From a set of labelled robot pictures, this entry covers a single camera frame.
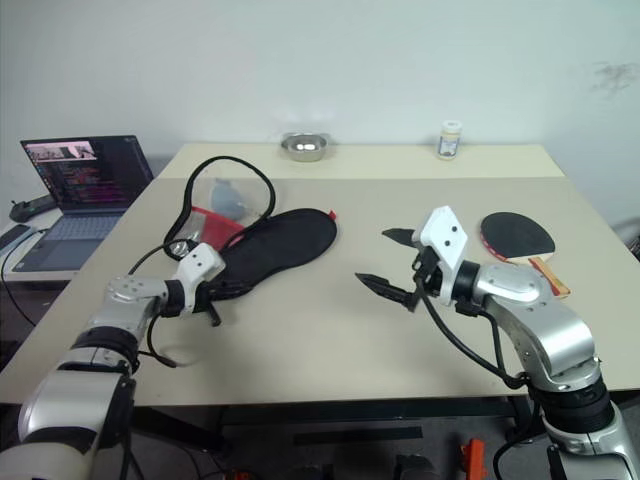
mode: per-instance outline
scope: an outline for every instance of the floor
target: floor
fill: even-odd
[[[16,300],[26,313],[37,321],[55,299],[57,291],[16,290]],[[0,294],[0,340],[21,342],[30,331],[30,326],[21,319],[9,303],[6,293]],[[2,443],[15,438],[17,408],[2,408],[0,434]],[[165,413],[172,414],[171,409]],[[176,416],[198,425],[202,409],[181,409]],[[624,411],[636,449],[640,451],[640,406]],[[419,427],[422,438],[393,441],[371,441],[360,443],[332,443],[296,445],[296,435],[309,432],[344,431],[351,429],[386,429]],[[206,452],[185,452],[180,448],[156,439],[133,435],[132,450],[147,480],[197,480],[198,478],[221,478],[221,474],[207,475],[218,471],[218,463],[224,469],[242,468],[257,473],[261,478],[286,479],[295,467],[305,465],[333,465],[336,480],[391,479],[395,457],[398,454],[420,454],[435,466],[443,480],[464,479],[460,469],[460,445],[471,438],[480,438],[486,443],[485,464],[487,478],[495,478],[491,470],[491,456],[504,442],[505,431],[510,427],[506,419],[459,417],[428,418],[419,420],[331,423],[297,425],[263,425],[225,427],[223,434],[232,445],[231,451],[214,458]],[[504,478],[519,480],[541,480],[549,478],[546,460],[546,438],[532,444],[519,446],[503,459]],[[197,463],[192,463],[189,453]],[[117,446],[98,453],[92,480],[118,478],[122,449]],[[129,472],[129,479],[137,476]]]

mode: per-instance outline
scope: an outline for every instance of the metal bowl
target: metal bowl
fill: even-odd
[[[317,162],[327,151],[326,137],[314,133],[292,133],[282,140],[282,148],[296,162]]]

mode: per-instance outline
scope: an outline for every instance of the wooden paddle handle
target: wooden paddle handle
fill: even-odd
[[[533,268],[538,270],[551,284],[551,291],[556,297],[564,298],[571,293],[571,290],[556,277],[555,273],[544,263],[540,257],[532,257],[529,259]]]

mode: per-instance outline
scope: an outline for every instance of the bottle cap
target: bottle cap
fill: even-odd
[[[445,120],[442,122],[442,131],[444,133],[460,133],[462,131],[462,122],[458,120]]]

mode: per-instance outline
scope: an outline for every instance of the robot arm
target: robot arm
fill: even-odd
[[[128,431],[131,376],[147,323],[193,312],[198,285],[223,268],[217,252],[200,244],[171,280],[127,275],[109,282],[100,310],[23,405],[21,444],[0,454],[0,479],[89,478],[96,451]]]
[[[401,237],[394,239],[408,244]],[[495,318],[525,371],[519,378],[526,378],[530,395],[544,412],[554,443],[548,452],[554,480],[640,480],[640,462],[602,380],[591,332],[553,296],[544,277],[528,266],[480,266],[464,260],[467,235],[449,207],[434,210],[413,232],[411,243],[419,251],[413,294],[380,277],[358,278],[410,310],[420,298],[429,309],[428,294],[444,305],[471,304]],[[489,366],[496,373],[498,369]],[[505,382],[509,378],[516,380],[504,372]],[[523,383],[507,385],[519,388]]]

